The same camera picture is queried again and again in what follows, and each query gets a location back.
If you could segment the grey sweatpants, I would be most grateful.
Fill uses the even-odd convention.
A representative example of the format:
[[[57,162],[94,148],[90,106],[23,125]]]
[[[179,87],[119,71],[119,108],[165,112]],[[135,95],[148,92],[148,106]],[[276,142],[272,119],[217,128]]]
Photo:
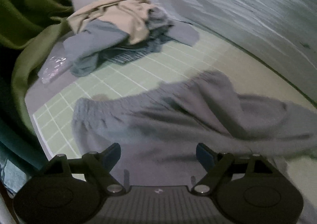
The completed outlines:
[[[316,114],[292,102],[238,94],[221,72],[203,72],[117,100],[77,100],[73,136],[82,154],[117,142],[112,171],[130,185],[192,185],[202,142],[216,152],[283,160],[316,156]]]

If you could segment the green grid cutting mat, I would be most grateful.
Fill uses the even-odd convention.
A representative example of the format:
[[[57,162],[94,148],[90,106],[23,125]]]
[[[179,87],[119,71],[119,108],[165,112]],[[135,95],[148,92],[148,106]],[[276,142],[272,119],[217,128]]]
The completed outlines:
[[[57,153],[79,156],[72,135],[71,120],[76,101],[81,97],[105,95],[116,99],[150,91],[160,84],[183,81],[203,71],[220,71],[237,92],[292,101],[306,108],[312,105],[280,76],[247,52],[208,31],[199,30],[193,46],[168,42],[153,53],[126,65],[106,63],[84,78],[65,72],[44,85],[37,82],[26,101],[36,105],[33,122],[37,136],[51,159]]]

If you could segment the clear plastic bag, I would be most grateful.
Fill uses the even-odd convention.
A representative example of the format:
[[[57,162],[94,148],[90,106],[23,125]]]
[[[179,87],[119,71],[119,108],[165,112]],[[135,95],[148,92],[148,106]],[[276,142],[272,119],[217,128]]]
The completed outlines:
[[[55,78],[63,74],[69,66],[66,57],[52,56],[47,58],[39,71],[39,78],[44,85],[51,83]]]

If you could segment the blue-grey shirt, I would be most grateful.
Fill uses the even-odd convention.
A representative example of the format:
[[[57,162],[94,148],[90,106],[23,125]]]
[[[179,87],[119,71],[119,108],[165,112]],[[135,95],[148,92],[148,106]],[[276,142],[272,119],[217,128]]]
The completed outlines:
[[[83,31],[63,42],[70,72],[76,77],[87,76],[100,65],[100,54],[127,41],[129,34],[110,22],[94,20]]]

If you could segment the grey folded garment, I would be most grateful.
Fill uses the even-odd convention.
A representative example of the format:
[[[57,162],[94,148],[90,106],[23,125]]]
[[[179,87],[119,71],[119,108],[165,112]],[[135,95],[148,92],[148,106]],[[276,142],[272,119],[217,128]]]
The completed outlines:
[[[173,20],[172,24],[167,32],[168,37],[190,47],[193,47],[199,41],[199,32],[191,24],[177,20]]]

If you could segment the dark striped garment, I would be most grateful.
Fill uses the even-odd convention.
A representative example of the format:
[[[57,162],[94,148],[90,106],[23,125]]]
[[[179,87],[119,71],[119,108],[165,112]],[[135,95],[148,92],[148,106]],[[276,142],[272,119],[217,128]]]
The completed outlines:
[[[162,9],[155,7],[148,11],[146,27],[149,34],[145,40],[134,45],[122,43],[103,50],[99,55],[99,62],[109,61],[124,65],[148,54],[160,52],[163,44],[172,40],[167,33],[173,27],[173,22]]]

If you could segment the beige garment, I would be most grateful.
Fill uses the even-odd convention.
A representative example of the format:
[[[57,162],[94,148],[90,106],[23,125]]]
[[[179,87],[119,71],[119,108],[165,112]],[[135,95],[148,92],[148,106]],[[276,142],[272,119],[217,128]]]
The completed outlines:
[[[133,45],[148,37],[146,22],[155,7],[150,0],[97,0],[74,12],[67,21],[76,34],[96,19],[112,23],[129,34],[128,41]]]

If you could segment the light green bedsheet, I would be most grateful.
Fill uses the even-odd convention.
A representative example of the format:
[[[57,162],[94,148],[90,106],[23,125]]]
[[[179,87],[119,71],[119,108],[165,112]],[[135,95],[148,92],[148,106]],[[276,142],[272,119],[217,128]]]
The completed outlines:
[[[153,0],[249,51],[316,101],[316,0]]]

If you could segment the olive green curtain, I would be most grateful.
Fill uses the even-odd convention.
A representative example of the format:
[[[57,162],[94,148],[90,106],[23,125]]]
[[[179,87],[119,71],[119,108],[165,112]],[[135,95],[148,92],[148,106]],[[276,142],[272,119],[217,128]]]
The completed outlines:
[[[34,128],[25,95],[35,71],[69,31],[66,18],[72,11],[70,0],[1,0],[1,55],[15,57],[12,97],[23,126],[31,133]]]

